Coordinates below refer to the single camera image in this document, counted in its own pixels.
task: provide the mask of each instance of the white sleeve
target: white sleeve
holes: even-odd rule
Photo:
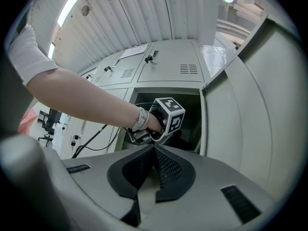
[[[24,27],[10,45],[8,55],[24,85],[42,72],[59,68],[53,60],[48,59],[39,50],[34,31],[29,25]]]

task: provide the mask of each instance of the person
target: person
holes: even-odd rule
[[[82,120],[135,130],[148,128],[161,134],[161,125],[154,115],[48,59],[38,49],[30,25],[11,43],[8,56],[29,92],[51,109]]]

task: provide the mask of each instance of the ceiling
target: ceiling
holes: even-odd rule
[[[55,30],[66,1],[35,0],[28,20],[43,52],[48,52],[52,41],[53,60],[76,73],[144,43],[196,39],[201,45],[213,45],[221,25],[218,18],[229,20],[219,12],[225,6],[221,0],[79,0],[64,25]],[[87,16],[81,13],[84,6],[90,8]]]

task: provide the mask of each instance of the black slot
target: black slot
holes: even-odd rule
[[[69,174],[73,174],[73,173],[78,173],[78,172],[81,172],[81,171],[89,169],[89,168],[91,168],[89,165],[82,164],[82,165],[78,165],[78,166],[75,166],[75,167],[68,167],[66,170]]]
[[[261,212],[236,187],[229,186],[220,189],[243,224],[251,221]]]

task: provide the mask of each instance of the plastic wrap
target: plastic wrap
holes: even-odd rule
[[[200,51],[203,55],[211,77],[213,77],[219,69],[227,63],[228,58],[234,54],[228,49],[211,45],[203,45],[200,48]]]

